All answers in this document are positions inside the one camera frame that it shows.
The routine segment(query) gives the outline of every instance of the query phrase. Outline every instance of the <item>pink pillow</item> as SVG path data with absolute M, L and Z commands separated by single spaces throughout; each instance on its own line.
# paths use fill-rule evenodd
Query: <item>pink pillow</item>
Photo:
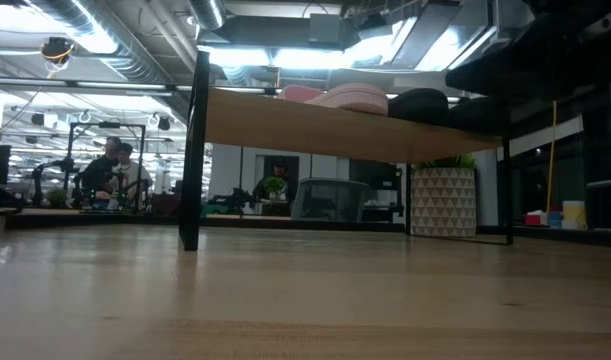
M 322 90 L 314 89 L 302 85 L 287 85 L 283 88 L 283 91 L 278 95 L 279 99 L 294 101 L 294 102 L 306 102 L 313 98 L 323 94 Z
M 307 104 L 345 110 L 387 115 L 387 94 L 376 86 L 368 84 L 345 84 L 319 95 Z

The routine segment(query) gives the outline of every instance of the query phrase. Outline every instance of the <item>black table leg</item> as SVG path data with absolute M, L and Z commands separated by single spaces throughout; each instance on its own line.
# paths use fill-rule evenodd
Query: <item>black table leg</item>
M 509 136 L 503 137 L 503 160 L 505 162 L 503 179 L 505 180 L 505 244 L 514 243 L 514 196 L 512 194 L 512 157 L 509 152 Z
M 410 164 L 405 166 L 405 234 L 412 235 L 412 165 Z
M 183 189 L 179 214 L 179 236 L 186 251 L 198 249 L 208 91 L 209 53 L 199 51 L 188 114 L 189 124 L 185 142 Z

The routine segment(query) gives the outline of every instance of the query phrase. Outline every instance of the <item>red object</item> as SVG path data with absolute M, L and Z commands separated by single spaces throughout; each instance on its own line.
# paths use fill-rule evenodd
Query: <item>red object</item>
M 524 215 L 523 220 L 525 220 L 525 225 L 540 225 L 541 224 L 541 216 L 540 215 Z

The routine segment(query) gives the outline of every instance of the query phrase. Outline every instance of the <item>man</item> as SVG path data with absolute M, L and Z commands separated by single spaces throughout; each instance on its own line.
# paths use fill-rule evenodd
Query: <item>man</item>
M 283 194 L 285 194 L 285 200 L 287 201 L 286 206 L 280 206 L 278 204 L 271 204 L 270 207 L 263 207 L 263 215 L 277 215 L 277 216 L 289 216 L 291 213 L 291 205 L 294 199 L 296 199 L 296 190 L 298 190 L 298 182 L 292 179 L 288 175 L 288 168 L 285 163 L 281 160 L 278 160 L 274 163 L 274 175 L 273 177 L 277 177 L 283 179 L 285 181 L 286 187 L 283 189 Z M 261 181 L 256 184 L 254 188 L 253 195 L 257 200 L 269 199 L 270 194 L 265 190 L 265 180 L 268 177 L 263 178 Z
M 112 186 L 109 184 L 111 179 L 112 168 L 118 165 L 117 150 L 121 139 L 116 136 L 110 136 L 105 141 L 105 154 L 100 158 L 92 161 L 87 168 L 81 173 L 81 183 L 84 188 L 97 191 L 97 196 L 109 196 L 112 192 Z
M 115 174 L 123 174 L 123 188 L 132 186 L 127 192 L 129 199 L 132 199 L 136 194 L 136 185 L 133 184 L 138 180 L 138 162 L 130 159 L 133 150 L 134 148 L 130 144 L 122 143 L 118 145 L 118 165 L 113 169 Z M 152 184 L 152 177 L 145 168 L 141 169 L 140 179 L 144 180 L 144 183 L 141 184 L 141 190 L 148 188 Z M 115 189 L 118 190 L 118 183 L 116 183 Z

